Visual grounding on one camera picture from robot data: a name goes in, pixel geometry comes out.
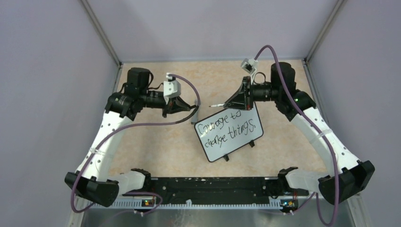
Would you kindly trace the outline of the black and white marker pen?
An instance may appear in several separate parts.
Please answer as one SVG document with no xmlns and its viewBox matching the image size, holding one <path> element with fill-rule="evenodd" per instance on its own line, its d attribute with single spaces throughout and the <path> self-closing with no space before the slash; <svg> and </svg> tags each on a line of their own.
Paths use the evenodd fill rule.
<svg viewBox="0 0 401 227">
<path fill-rule="evenodd" d="M 224 106 L 224 104 L 214 104 L 214 105 L 210 105 L 209 107 L 214 108 L 214 107 L 223 107 L 223 106 Z"/>
</svg>

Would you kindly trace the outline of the white board with black frame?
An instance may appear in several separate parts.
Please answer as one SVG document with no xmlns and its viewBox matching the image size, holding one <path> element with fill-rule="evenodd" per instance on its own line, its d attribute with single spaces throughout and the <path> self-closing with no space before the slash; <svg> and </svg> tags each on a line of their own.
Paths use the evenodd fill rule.
<svg viewBox="0 0 401 227">
<path fill-rule="evenodd" d="M 224 109 L 194 125 L 209 162 L 215 162 L 246 146 L 264 134 L 257 106 L 251 110 Z"/>
</svg>

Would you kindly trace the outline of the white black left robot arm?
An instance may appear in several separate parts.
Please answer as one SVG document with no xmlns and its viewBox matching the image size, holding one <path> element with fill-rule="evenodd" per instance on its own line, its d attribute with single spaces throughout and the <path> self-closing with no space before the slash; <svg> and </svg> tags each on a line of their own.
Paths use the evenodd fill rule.
<svg viewBox="0 0 401 227">
<path fill-rule="evenodd" d="M 194 116 L 201 104 L 196 99 L 190 105 L 181 98 L 181 82 L 186 78 L 166 74 L 163 90 L 151 87 L 153 73 L 145 68 L 131 68 L 119 92 L 111 94 L 105 106 L 99 130 L 84 160 L 74 172 L 68 172 L 65 183 L 71 188 L 70 206 L 75 213 L 75 198 L 80 197 L 104 207 L 111 206 L 120 195 L 136 191 L 139 195 L 150 193 L 150 174 L 141 169 L 110 176 L 109 169 L 125 131 L 137 127 L 135 118 L 144 108 L 160 109 L 162 116 L 189 112 Z"/>
</svg>

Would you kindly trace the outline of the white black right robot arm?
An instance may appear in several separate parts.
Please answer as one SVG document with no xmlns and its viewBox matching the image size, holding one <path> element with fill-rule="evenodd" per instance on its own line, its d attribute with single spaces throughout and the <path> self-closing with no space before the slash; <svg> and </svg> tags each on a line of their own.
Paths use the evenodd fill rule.
<svg viewBox="0 0 401 227">
<path fill-rule="evenodd" d="M 277 188 L 290 195 L 295 189 L 316 192 L 328 203 L 341 203 L 364 190 L 375 167 L 361 161 L 338 139 L 320 114 L 316 103 L 296 88 L 296 72 L 289 63 L 272 64 L 270 80 L 255 83 L 257 61 L 241 64 L 249 75 L 239 89 L 224 103 L 225 109 L 250 111 L 256 102 L 273 101 L 276 108 L 296 126 L 323 160 L 326 172 L 310 172 L 297 167 L 280 170 Z"/>
</svg>

